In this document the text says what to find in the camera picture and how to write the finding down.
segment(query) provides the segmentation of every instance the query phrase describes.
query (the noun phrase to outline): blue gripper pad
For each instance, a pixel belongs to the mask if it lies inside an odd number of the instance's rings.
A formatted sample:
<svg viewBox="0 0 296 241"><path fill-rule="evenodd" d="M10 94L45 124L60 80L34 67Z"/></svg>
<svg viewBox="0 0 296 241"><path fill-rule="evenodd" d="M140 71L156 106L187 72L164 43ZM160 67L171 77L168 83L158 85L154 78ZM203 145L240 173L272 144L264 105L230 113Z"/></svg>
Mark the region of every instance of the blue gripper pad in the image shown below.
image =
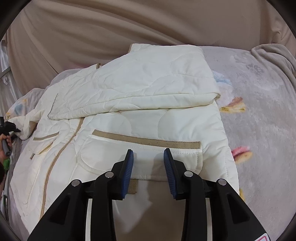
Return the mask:
<svg viewBox="0 0 296 241"><path fill-rule="evenodd" d="M124 175L121 180L121 196L122 198L125 198L126 194L128 193L128 186L129 181L131 179L131 171L133 170L133 151L131 150L129 153L129 156L126 157L127 159L127 165L124 172Z"/></svg>
<svg viewBox="0 0 296 241"><path fill-rule="evenodd" d="M166 171L167 178L168 178L168 184L169 184L169 187L170 187L170 192L173 195L173 198L176 199L176 196L177 196L176 178L175 178L175 175L174 175L172 164L171 164L170 159L168 157L167 150L165 150L164 153L163 153L163 161L165 163L165 171Z"/></svg>

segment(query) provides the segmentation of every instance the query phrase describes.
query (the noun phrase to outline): beige fabric backdrop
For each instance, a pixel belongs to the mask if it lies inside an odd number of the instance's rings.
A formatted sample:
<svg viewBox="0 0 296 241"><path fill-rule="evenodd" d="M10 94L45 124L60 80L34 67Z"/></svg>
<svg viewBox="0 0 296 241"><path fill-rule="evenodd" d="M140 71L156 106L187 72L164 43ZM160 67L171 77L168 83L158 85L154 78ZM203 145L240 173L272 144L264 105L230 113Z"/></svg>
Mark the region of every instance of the beige fabric backdrop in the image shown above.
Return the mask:
<svg viewBox="0 0 296 241"><path fill-rule="evenodd" d="M23 94L66 69L105 64L132 43L250 50L296 40L266 0L33 0L7 31L13 75Z"/></svg>

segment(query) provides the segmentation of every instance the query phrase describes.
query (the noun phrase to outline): gray blanket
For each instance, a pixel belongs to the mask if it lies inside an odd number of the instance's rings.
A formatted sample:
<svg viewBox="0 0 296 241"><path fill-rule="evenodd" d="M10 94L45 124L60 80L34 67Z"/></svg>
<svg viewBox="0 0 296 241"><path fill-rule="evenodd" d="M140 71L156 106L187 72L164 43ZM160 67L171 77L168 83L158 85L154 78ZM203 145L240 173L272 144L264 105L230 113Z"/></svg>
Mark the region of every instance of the gray blanket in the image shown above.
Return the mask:
<svg viewBox="0 0 296 241"><path fill-rule="evenodd" d="M222 92L240 195L276 240L296 212L296 59L279 44L202 49Z"/></svg>

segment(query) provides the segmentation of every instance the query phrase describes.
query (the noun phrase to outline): silver screw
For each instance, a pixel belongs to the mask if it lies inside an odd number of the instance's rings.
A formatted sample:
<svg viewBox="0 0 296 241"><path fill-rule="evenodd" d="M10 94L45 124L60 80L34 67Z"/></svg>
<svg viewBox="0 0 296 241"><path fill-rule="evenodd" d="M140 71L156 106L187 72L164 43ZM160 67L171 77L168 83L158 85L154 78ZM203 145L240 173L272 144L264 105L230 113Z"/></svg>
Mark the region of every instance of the silver screw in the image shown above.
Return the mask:
<svg viewBox="0 0 296 241"><path fill-rule="evenodd" d="M113 172L106 172L106 174L105 174L105 177L107 177L107 178L111 178L113 176L114 176Z"/></svg>
<svg viewBox="0 0 296 241"><path fill-rule="evenodd" d="M80 181L79 180L73 180L71 182L71 184L72 184L73 187L76 187L76 186L78 186L80 184Z"/></svg>
<svg viewBox="0 0 296 241"><path fill-rule="evenodd" d="M184 175L185 175L186 177L192 177L192 176L193 176L193 172L191 172L191 171L186 171L186 172L184 172Z"/></svg>
<svg viewBox="0 0 296 241"><path fill-rule="evenodd" d="M219 179L218 183L222 186L225 186L227 184L227 181L225 179Z"/></svg>

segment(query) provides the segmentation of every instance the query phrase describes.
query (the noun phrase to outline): white sticker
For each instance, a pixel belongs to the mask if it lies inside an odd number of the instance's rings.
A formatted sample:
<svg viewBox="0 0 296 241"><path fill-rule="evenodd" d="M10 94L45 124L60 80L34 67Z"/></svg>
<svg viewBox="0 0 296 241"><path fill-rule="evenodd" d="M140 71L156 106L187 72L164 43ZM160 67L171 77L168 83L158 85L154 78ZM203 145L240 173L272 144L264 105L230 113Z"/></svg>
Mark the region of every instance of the white sticker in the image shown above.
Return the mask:
<svg viewBox="0 0 296 241"><path fill-rule="evenodd" d="M263 234L259 238L257 238L255 241L270 241L267 233Z"/></svg>

